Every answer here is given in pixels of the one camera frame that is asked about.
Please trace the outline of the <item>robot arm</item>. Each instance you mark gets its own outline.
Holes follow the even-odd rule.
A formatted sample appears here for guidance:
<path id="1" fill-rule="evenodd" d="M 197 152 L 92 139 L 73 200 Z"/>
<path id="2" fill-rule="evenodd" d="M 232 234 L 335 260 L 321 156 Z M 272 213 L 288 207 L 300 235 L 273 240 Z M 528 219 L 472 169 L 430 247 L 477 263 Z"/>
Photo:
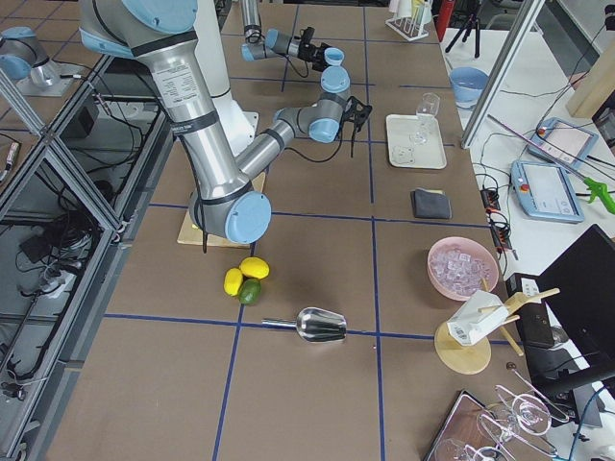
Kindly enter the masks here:
<path id="1" fill-rule="evenodd" d="M 258 1 L 242 0 L 240 8 L 245 40 L 241 47 L 244 60 L 296 58 L 305 64 L 310 64 L 312 69 L 318 72 L 324 71 L 331 65 L 327 58 L 327 50 L 331 46 L 324 42 L 315 45 L 312 42 L 315 33 L 312 27 L 306 27 L 298 36 L 291 36 L 277 29 L 269 29 L 264 33 L 258 12 Z"/>
<path id="2" fill-rule="evenodd" d="M 310 43 L 305 36 L 261 29 L 258 4 L 240 4 L 246 61 L 296 57 L 321 71 L 318 100 L 285 108 L 273 125 L 242 151 L 227 128 L 247 121 L 231 94 L 220 25 L 211 1 L 82 1 L 80 34 L 85 48 L 135 60 L 150 71 L 182 142 L 195 178 L 189 202 L 192 222 L 205 235 L 251 244 L 266 232 L 271 205 L 253 179 L 298 135 L 330 143 L 342 127 L 350 98 L 344 53 Z"/>

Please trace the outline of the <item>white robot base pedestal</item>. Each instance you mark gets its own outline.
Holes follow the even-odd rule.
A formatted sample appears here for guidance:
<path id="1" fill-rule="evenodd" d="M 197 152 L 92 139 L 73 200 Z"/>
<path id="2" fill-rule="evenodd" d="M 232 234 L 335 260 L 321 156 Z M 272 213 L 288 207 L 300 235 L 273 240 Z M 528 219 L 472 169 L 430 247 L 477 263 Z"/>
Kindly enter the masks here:
<path id="1" fill-rule="evenodd" d="M 214 2 L 198 0 L 197 7 L 193 25 L 198 37 L 196 60 L 236 158 L 252 143 L 256 129 L 232 95 Z"/>

